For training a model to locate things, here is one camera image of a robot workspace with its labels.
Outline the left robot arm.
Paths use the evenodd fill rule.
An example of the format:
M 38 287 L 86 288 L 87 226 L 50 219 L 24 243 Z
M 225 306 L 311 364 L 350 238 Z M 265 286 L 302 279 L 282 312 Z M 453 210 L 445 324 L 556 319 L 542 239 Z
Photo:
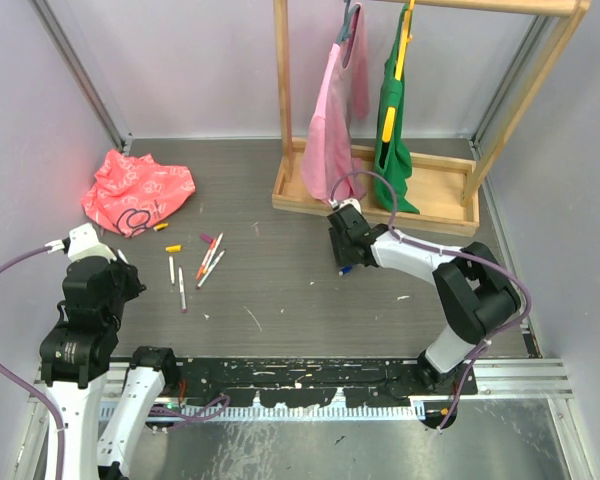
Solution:
M 158 396 L 174 393 L 180 372 L 170 348 L 140 346 L 106 427 L 98 426 L 111 354 L 126 302 L 145 287 L 136 267 L 117 258 L 72 262 L 62 283 L 61 317 L 40 347 L 41 379 L 55 407 L 49 420 L 48 479 L 126 479 Z

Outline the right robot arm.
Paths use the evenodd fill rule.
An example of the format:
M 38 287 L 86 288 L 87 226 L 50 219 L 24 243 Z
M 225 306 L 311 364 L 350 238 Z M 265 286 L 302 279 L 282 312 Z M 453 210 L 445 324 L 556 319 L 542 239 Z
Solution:
M 435 287 L 446 326 L 417 360 L 420 385 L 429 393 L 445 391 L 457 367 L 522 306 L 505 270 L 482 243 L 449 247 L 387 224 L 372 226 L 355 200 L 337 206 L 328 221 L 338 266 L 392 269 Z

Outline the yellow pen cap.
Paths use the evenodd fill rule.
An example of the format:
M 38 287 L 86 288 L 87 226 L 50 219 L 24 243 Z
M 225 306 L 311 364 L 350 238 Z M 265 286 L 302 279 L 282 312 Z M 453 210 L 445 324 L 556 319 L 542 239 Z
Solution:
M 180 245 L 180 244 L 169 245 L 169 246 L 165 247 L 165 251 L 168 253 L 180 252 L 181 249 L 182 249 L 182 245 Z

